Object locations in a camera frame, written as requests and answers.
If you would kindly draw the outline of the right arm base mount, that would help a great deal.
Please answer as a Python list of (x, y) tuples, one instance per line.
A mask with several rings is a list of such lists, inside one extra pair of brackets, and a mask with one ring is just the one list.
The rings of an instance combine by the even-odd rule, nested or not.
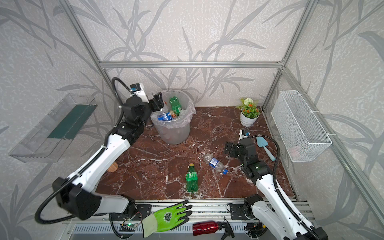
[(231, 220), (234, 220), (234, 221), (248, 221), (248, 220), (256, 219), (254, 216), (251, 216), (251, 214), (246, 213), (246, 210), (243, 204), (229, 203), (227, 204), (227, 210), (231, 215)]

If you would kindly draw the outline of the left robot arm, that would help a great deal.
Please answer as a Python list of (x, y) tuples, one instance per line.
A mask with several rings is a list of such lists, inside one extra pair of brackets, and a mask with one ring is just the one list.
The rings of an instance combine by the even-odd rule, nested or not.
[[(38, 207), (35, 221), (42, 225), (49, 225), (72, 218), (87, 220), (100, 214), (131, 213), (135, 206), (135, 201), (131, 198), (97, 194), (93, 190), (117, 158), (142, 135), (151, 114), (163, 107), (161, 92), (154, 95), (151, 100), (147, 99), (144, 91), (133, 93), (121, 105), (119, 122), (107, 133), (99, 150), (67, 178), (57, 178), (53, 182), (54, 192)], [(42, 211), (52, 199), (56, 199), (58, 206), (71, 215), (55, 220), (44, 220), (41, 216)]]

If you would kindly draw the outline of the clear plastic wall shelf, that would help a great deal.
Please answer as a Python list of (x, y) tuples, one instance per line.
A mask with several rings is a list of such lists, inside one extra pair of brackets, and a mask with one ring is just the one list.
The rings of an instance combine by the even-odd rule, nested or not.
[(67, 94), (9, 155), (23, 163), (56, 163), (96, 107), (94, 97)]

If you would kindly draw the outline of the green circuit board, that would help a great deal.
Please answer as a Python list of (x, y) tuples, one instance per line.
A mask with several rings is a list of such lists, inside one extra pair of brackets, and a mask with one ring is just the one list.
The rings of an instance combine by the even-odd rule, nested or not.
[(135, 232), (139, 226), (139, 223), (123, 223), (119, 226), (119, 232)]

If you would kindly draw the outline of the aluminium frame rail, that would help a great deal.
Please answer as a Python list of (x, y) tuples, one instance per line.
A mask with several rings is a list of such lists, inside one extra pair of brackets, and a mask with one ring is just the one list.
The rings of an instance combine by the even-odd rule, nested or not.
[(256, 62), (100, 62), (104, 69), (114, 68), (273, 68), (283, 66), (281, 62), (256, 61)]

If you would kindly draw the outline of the light blue spatula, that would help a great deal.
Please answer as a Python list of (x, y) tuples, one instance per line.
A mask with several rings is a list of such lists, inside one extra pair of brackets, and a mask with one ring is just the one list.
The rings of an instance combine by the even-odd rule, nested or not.
[(270, 158), (271, 161), (275, 161), (276, 158), (274, 157), (274, 155), (268, 150), (267, 146), (268, 146), (268, 142), (265, 140), (264, 137), (256, 137), (256, 140), (257, 140), (257, 145), (258, 147), (260, 148), (263, 148), (264, 151), (266, 152), (266, 154), (268, 155), (268, 157)]

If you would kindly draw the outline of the clear bottle red label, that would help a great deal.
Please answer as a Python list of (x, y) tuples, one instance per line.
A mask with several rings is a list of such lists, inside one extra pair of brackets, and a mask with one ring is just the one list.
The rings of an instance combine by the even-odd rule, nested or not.
[(170, 115), (171, 115), (171, 117), (172, 117), (173, 120), (176, 119), (176, 118), (178, 117), (177, 114), (175, 114), (174, 111), (170, 111)]

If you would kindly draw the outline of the green bottle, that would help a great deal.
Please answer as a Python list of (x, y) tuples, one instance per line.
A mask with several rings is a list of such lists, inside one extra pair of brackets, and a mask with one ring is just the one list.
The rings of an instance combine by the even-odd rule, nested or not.
[(194, 164), (189, 164), (189, 169), (186, 174), (187, 192), (194, 193), (198, 191), (198, 174), (196, 172)]
[(178, 97), (176, 96), (173, 96), (169, 99), (169, 102), (171, 104), (171, 108), (172, 108), (172, 111), (177, 115), (179, 116), (180, 115), (180, 112), (182, 110), (182, 107), (181, 107), (181, 104), (180, 104), (180, 101), (178, 99)]

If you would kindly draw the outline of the potted plant in white pot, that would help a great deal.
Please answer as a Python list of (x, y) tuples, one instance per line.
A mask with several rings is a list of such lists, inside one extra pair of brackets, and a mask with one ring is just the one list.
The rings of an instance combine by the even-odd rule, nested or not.
[(258, 100), (251, 98), (241, 98), (241, 104), (237, 109), (241, 110), (240, 122), (244, 127), (251, 127), (261, 114), (258, 108)]

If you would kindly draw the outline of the small terracotta vase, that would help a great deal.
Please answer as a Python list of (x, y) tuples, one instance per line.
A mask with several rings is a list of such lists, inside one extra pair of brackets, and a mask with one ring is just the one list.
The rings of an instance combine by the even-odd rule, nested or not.
[(119, 165), (116, 162), (113, 162), (110, 167), (107, 169), (108, 172), (113, 173), (119, 168)]

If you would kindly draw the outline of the crushed blue label bottle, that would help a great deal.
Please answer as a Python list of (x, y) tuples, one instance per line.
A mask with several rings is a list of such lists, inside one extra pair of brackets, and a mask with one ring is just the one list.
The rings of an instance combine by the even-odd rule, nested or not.
[(228, 170), (222, 162), (216, 159), (212, 154), (206, 154), (204, 156), (204, 161), (217, 173), (226, 175)]

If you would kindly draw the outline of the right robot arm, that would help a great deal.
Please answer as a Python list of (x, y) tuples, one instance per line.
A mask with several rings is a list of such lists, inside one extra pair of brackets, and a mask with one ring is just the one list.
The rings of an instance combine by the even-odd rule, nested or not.
[(277, 149), (274, 167), (260, 161), (256, 153), (254, 137), (239, 140), (238, 143), (225, 143), (225, 154), (237, 158), (242, 171), (263, 193), (244, 200), (247, 218), (257, 219), (278, 240), (327, 240), (323, 228), (316, 228), (293, 204), (277, 181), (277, 170), (281, 155), (279, 144), (270, 138)]

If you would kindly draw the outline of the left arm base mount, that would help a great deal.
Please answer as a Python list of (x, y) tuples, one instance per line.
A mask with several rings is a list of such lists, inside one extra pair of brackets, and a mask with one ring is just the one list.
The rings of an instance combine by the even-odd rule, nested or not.
[(128, 207), (120, 214), (111, 213), (109, 220), (115, 221), (141, 221), (143, 218), (151, 214), (152, 205), (128, 205)]

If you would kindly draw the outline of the green work glove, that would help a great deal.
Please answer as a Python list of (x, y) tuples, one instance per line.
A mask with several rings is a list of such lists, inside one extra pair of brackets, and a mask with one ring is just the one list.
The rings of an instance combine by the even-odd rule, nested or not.
[(193, 213), (191, 211), (193, 206), (188, 203), (188, 200), (184, 200), (144, 218), (142, 221), (143, 237), (147, 238), (153, 233), (167, 232), (186, 224)]

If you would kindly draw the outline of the clear bottle blue label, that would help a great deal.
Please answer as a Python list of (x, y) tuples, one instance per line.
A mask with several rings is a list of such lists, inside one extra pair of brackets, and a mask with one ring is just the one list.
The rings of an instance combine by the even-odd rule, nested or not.
[(157, 119), (159, 121), (171, 121), (173, 120), (173, 117), (170, 112), (160, 112)]

